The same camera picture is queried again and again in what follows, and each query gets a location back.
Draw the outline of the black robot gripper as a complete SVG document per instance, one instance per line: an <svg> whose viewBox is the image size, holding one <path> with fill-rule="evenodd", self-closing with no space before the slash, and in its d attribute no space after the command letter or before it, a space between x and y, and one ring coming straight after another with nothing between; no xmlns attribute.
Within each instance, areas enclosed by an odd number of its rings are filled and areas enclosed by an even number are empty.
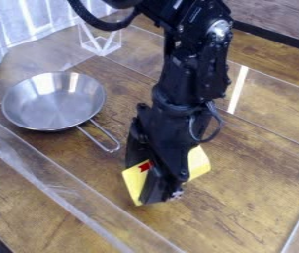
<svg viewBox="0 0 299 253"><path fill-rule="evenodd" d="M197 106L138 104L127 139L126 165L150 160L139 200L145 205L178 200L190 178L189 152L218 135L224 120L214 101Z"/></svg>

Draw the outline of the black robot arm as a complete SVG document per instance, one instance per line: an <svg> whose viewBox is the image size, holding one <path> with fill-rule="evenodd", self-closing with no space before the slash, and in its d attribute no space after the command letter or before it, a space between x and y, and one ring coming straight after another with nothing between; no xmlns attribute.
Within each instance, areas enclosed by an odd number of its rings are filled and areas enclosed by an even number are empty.
<svg viewBox="0 0 299 253"><path fill-rule="evenodd" d="M224 0L105 0L118 9L134 7L163 28L163 68L150 105L138 104L127 165L150 161L145 204L178 198L190 179L189 154L213 140L206 135L221 115L215 100L232 84L228 53L233 39L232 10Z"/></svg>

